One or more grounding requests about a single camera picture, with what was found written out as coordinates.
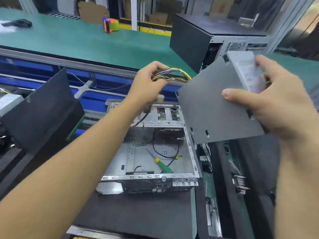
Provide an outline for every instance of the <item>gray power supply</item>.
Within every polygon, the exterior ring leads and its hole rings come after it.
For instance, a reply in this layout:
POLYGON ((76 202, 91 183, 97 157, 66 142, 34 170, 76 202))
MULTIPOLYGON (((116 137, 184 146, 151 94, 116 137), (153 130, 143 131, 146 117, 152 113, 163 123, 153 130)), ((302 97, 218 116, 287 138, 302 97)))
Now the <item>gray power supply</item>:
POLYGON ((225 100, 226 88, 260 93, 266 83, 252 51, 229 51, 177 90, 195 144, 264 134, 250 110, 225 100))

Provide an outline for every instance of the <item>wire bundle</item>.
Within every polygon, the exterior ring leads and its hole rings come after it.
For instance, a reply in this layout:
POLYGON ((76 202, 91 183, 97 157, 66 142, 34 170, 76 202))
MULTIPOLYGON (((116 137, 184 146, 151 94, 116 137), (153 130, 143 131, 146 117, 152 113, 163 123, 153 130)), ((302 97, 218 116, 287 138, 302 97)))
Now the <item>wire bundle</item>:
POLYGON ((192 79, 192 77, 189 76, 185 71, 178 69, 178 68, 169 68, 167 70, 163 70, 161 72, 158 72, 155 76, 153 76, 152 80, 156 81, 158 79, 164 79, 164 80, 178 80, 182 81, 184 83, 187 83, 192 79), (172 77, 172 76, 167 76, 173 72, 180 72, 183 77, 172 77))

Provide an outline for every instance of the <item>hand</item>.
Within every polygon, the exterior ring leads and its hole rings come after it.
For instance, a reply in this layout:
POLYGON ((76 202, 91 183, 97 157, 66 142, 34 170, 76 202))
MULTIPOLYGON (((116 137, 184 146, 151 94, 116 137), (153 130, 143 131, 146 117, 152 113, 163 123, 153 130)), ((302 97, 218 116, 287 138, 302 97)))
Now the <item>hand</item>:
POLYGON ((158 61, 154 61, 143 69, 139 70, 136 77, 134 78, 133 84, 127 94, 126 99, 132 99, 141 105, 141 108, 152 104, 157 100, 157 96, 162 88, 167 84, 166 80, 158 79, 152 81, 151 77, 162 70, 168 69, 169 67, 161 64, 158 61))
POLYGON ((222 96, 251 109, 257 119, 279 138, 300 140, 319 131, 319 115, 302 81, 277 62, 263 55, 256 64, 264 70, 271 85, 260 94, 241 89, 225 89, 222 96))

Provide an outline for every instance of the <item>screwdriver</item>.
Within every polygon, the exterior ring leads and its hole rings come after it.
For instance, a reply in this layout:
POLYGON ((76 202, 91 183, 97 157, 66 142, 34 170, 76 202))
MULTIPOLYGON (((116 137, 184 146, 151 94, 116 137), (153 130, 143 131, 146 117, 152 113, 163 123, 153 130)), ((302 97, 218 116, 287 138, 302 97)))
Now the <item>screwdriver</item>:
POLYGON ((173 171, 168 166, 163 164, 163 162, 159 158, 155 157, 147 148, 146 151, 152 156, 152 158, 154 158, 155 163, 159 166, 164 174, 173 174, 173 171))

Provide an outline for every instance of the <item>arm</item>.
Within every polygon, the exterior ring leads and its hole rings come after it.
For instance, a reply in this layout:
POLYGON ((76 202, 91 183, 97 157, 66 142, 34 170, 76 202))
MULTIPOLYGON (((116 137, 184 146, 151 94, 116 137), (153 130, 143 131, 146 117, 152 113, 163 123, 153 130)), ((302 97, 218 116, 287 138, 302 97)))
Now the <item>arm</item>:
POLYGON ((141 69, 119 106, 30 174, 0 203, 0 238, 60 239, 97 187, 133 119, 167 84, 141 69))
POLYGON ((318 238, 319 115, 295 75, 264 56, 256 63, 271 85, 262 93, 223 91, 225 99, 250 108, 279 138, 281 159, 277 179, 277 239, 318 238))

